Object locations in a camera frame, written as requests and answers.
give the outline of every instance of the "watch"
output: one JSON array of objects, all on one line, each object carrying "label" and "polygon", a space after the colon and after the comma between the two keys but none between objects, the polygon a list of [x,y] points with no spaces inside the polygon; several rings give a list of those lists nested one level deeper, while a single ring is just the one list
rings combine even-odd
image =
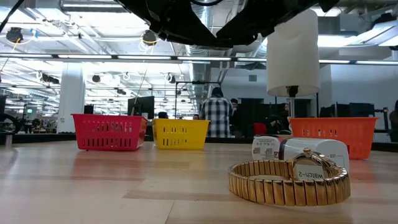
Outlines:
[{"label": "watch", "polygon": [[[300,180],[300,165],[316,166],[322,172],[313,180]],[[262,179],[260,175],[281,176],[285,180]],[[229,191],[252,202],[272,205],[317,206],[340,203],[349,198],[351,187],[346,169],[324,155],[305,148],[288,161],[268,160],[235,164],[228,170]]]}]

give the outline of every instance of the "wooden table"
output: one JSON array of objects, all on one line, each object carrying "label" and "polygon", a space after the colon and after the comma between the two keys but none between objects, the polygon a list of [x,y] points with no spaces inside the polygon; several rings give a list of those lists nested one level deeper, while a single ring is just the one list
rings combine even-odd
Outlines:
[{"label": "wooden table", "polygon": [[227,168],[250,145],[204,151],[79,151],[76,142],[0,150],[0,223],[397,223],[398,154],[351,161],[352,196],[327,207],[278,207],[228,191]]}]

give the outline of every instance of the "ceiling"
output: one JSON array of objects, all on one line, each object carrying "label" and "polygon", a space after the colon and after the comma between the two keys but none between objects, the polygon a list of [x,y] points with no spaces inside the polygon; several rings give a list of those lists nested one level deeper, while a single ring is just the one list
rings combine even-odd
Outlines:
[{"label": "ceiling", "polygon": [[[142,35],[148,29],[148,25],[113,1],[65,0],[62,2],[63,5],[59,5],[57,1],[28,1],[24,7],[14,13],[0,34],[0,52],[90,55],[187,55],[189,53],[187,46],[162,40],[158,40],[153,47],[145,45]],[[210,18],[208,28],[215,34],[226,24],[226,21],[231,19],[231,16],[241,10],[243,4],[243,0],[224,0],[217,6],[210,7],[207,11]],[[314,7],[313,10],[319,16],[334,18],[337,18],[339,14],[341,14],[339,18],[342,18],[343,14],[348,16],[354,21],[353,29],[360,34],[366,31],[365,27],[369,26],[368,20],[392,9],[394,4],[396,4],[395,1],[341,1],[339,8],[332,9],[326,15],[320,12],[318,7]],[[4,18],[10,7],[12,6],[8,2],[2,4],[0,17]],[[363,13],[363,9],[367,9],[368,13],[358,17],[358,13]],[[7,31],[11,27],[22,28],[24,40],[20,44],[16,45],[6,39]],[[382,60],[391,55],[388,47],[327,46],[336,43],[335,40],[329,40],[330,35],[321,34],[321,36],[320,39],[326,39],[325,44],[318,43],[321,59]],[[259,57],[258,52],[262,48],[262,43],[264,43],[263,40],[259,39],[252,45],[237,46],[229,51],[209,50],[204,56]],[[40,81],[40,76],[50,75],[62,82],[64,62],[0,58],[0,63],[5,64],[2,69],[0,88],[4,94],[9,95],[7,100],[9,110],[19,111],[20,106],[30,103],[48,105],[39,106],[40,113],[46,116],[57,114],[60,85],[50,84],[51,88],[46,88],[49,84]],[[212,74],[221,71],[219,63],[204,65],[206,66],[212,69],[204,69],[203,74],[198,78],[199,66],[189,63],[84,62],[84,71],[88,76],[86,104],[94,104],[96,113],[119,114],[127,112],[128,98],[154,95],[155,111],[168,111],[172,114],[175,108],[175,85],[166,80],[167,75],[173,75],[177,81],[197,79],[210,81],[214,76]],[[229,76],[227,80],[236,77],[234,83],[239,78],[247,80],[241,74],[251,73],[235,68],[233,65],[229,68],[223,65],[222,69],[225,71],[224,75]],[[95,83],[92,81],[93,75],[99,75],[103,77],[102,80],[109,81]],[[253,85],[258,85],[259,81],[265,82],[265,76],[258,77],[257,83]],[[9,87],[9,85],[15,85],[17,88]],[[126,95],[117,94],[116,90],[112,89],[115,86],[125,89]],[[198,102],[206,96],[207,88],[189,84],[182,90],[182,94],[178,97],[178,114],[190,116],[197,113]]]}]

